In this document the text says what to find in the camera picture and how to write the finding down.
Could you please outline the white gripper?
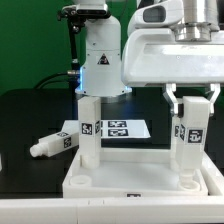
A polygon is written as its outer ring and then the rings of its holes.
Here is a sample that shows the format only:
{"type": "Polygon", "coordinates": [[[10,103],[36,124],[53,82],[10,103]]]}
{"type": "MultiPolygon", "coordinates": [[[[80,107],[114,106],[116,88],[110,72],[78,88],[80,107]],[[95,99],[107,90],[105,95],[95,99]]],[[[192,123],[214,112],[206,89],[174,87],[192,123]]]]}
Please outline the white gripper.
{"type": "Polygon", "coordinates": [[[213,32],[209,42],[177,42],[168,29],[139,29],[128,38],[122,57],[122,81],[130,87],[162,86],[171,116],[181,118],[183,104],[176,85],[202,86],[209,115],[224,84],[224,31],[213,32]]]}

